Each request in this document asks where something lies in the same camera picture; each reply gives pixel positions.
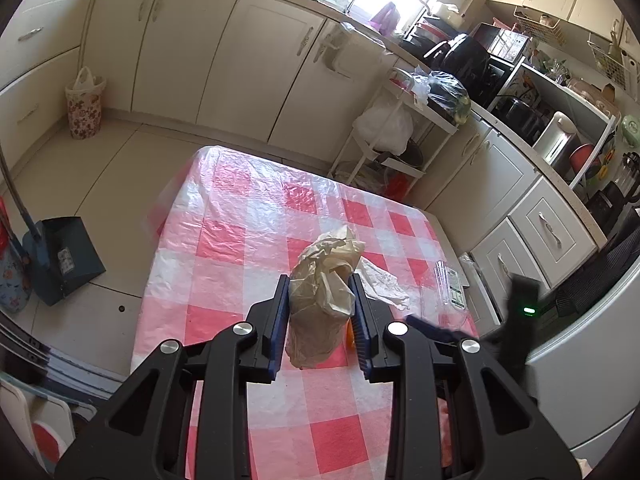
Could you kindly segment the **dark bag of vegetables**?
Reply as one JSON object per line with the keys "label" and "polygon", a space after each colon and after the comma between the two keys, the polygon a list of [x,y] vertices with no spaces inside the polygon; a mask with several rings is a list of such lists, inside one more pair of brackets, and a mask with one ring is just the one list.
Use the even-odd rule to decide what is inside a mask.
{"label": "dark bag of vegetables", "polygon": [[466,123],[471,113],[471,98],[455,76],[433,70],[426,76],[428,106],[451,125]]}

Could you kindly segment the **white refrigerator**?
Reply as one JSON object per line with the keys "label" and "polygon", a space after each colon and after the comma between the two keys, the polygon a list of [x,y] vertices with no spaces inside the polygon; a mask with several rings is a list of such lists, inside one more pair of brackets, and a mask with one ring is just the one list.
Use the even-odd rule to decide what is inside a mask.
{"label": "white refrigerator", "polygon": [[639,263],[531,355],[539,409],[572,453],[596,466],[639,403]]}

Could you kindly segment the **clear plastic bottle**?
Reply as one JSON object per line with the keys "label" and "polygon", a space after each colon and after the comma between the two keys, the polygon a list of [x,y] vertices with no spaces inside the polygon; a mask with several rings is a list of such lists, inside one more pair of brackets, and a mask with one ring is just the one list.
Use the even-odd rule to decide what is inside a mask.
{"label": "clear plastic bottle", "polygon": [[466,298],[459,273],[443,261],[435,264],[435,278],[439,293],[439,301],[446,309],[464,311]]}

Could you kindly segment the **white plastic bag on trolley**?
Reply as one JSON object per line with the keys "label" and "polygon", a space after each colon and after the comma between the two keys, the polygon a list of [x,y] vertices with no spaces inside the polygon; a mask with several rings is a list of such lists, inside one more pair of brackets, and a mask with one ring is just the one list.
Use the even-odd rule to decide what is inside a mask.
{"label": "white plastic bag on trolley", "polygon": [[354,128],[377,151],[399,156],[413,134],[413,120],[407,107],[384,94],[355,119]]}

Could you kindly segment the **black blender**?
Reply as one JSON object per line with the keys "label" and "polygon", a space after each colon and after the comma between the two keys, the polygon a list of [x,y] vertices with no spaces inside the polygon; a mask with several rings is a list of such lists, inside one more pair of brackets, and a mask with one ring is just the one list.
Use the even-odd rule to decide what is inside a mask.
{"label": "black blender", "polygon": [[614,178],[603,190],[594,193],[587,208],[604,234],[613,229],[627,204],[639,200],[640,158],[636,152],[623,154]]}

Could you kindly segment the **black cooking pot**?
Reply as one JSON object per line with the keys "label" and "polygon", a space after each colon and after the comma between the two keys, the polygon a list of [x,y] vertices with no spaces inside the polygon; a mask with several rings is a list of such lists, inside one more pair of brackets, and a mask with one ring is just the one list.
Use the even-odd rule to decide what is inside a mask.
{"label": "black cooking pot", "polygon": [[514,96],[500,96],[492,112],[529,145],[534,145],[544,130],[539,114]]}

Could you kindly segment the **red bowl on shelf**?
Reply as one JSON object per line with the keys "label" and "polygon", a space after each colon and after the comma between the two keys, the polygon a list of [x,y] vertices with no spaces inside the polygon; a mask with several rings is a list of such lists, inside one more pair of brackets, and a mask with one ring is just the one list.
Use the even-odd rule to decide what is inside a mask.
{"label": "red bowl on shelf", "polygon": [[[579,170],[581,170],[582,167],[585,166],[585,163],[589,158],[589,156],[591,155],[591,153],[593,152],[593,150],[594,150],[593,144],[585,143],[585,144],[582,144],[581,146],[578,146],[578,148],[576,148],[576,150],[572,154],[570,154],[570,166],[574,170],[575,174],[578,174]],[[600,159],[596,157],[595,159],[593,159],[591,165],[588,167],[586,175],[591,178],[594,174],[596,174],[600,170],[600,167],[601,167]]]}

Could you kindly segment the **orange peel piece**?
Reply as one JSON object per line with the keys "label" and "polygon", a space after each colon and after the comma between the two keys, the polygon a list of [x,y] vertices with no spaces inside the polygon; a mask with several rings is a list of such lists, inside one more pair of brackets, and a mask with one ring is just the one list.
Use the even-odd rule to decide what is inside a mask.
{"label": "orange peel piece", "polygon": [[356,347],[354,330],[352,329],[352,322],[350,321],[346,324],[345,341],[347,348],[353,349]]}

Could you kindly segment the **white electric kettle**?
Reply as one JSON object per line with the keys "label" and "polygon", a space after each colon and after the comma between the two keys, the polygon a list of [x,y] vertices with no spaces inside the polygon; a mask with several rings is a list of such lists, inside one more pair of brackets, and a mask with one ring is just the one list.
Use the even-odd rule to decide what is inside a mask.
{"label": "white electric kettle", "polygon": [[534,150],[559,174],[570,169],[570,155],[579,148],[580,139],[574,122],[562,112],[555,112],[534,144]]}

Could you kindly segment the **black air fryer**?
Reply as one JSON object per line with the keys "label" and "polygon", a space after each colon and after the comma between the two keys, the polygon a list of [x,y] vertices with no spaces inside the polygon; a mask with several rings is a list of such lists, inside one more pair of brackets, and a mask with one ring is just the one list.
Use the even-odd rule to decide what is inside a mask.
{"label": "black air fryer", "polygon": [[488,51],[467,34],[442,41],[423,57],[423,62],[431,70],[456,77],[470,98],[477,103],[482,97],[483,79],[489,60]]}

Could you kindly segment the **beige plastic bag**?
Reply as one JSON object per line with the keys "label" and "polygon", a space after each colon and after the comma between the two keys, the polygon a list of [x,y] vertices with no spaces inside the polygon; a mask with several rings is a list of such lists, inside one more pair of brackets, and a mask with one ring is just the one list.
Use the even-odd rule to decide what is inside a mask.
{"label": "beige plastic bag", "polygon": [[316,367],[341,344],[355,312],[355,294],[348,280],[363,251],[363,242],[349,226],[341,226],[321,234],[298,257],[290,274],[285,346],[294,367]]}

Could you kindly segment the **white metal trolley rack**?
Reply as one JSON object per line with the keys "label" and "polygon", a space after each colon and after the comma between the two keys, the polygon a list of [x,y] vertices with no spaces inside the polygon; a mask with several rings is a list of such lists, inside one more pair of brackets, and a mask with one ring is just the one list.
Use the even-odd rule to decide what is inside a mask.
{"label": "white metal trolley rack", "polygon": [[[390,168],[415,185],[437,155],[469,118],[471,98],[455,76],[435,70],[412,72],[393,67],[378,85],[364,111],[354,120],[350,133],[336,155],[328,176],[335,178],[347,149],[356,145],[359,158],[345,182],[353,184],[368,162]],[[432,129],[442,138],[428,156],[410,164],[401,158],[408,148],[420,148]]]}

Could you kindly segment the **floral fabric bag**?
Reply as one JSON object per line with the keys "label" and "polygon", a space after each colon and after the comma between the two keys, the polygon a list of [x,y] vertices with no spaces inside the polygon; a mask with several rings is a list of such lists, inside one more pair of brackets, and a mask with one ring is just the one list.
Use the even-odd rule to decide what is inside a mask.
{"label": "floral fabric bag", "polygon": [[0,304],[3,310],[15,314],[27,306],[32,288],[22,260],[9,243],[1,247]]}

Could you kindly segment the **white paper tissue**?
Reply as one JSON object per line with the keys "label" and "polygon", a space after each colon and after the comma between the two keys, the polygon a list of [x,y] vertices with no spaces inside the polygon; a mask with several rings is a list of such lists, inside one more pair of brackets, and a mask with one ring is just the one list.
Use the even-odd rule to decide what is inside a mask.
{"label": "white paper tissue", "polygon": [[383,301],[398,311],[408,309],[410,297],[401,288],[395,275],[380,268],[366,257],[360,258],[356,273],[369,297]]}

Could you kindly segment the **white shelf unit on counter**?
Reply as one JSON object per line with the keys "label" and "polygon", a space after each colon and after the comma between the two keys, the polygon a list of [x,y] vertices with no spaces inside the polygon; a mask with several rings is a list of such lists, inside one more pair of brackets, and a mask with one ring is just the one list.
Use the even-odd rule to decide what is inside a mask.
{"label": "white shelf unit on counter", "polygon": [[493,112],[504,96],[513,96],[526,102],[542,117],[562,112],[577,128],[579,139],[590,143],[594,152],[587,162],[594,162],[602,153],[610,136],[615,134],[617,119],[608,117],[595,105],[563,87],[539,70],[527,65],[521,58],[487,109]]}

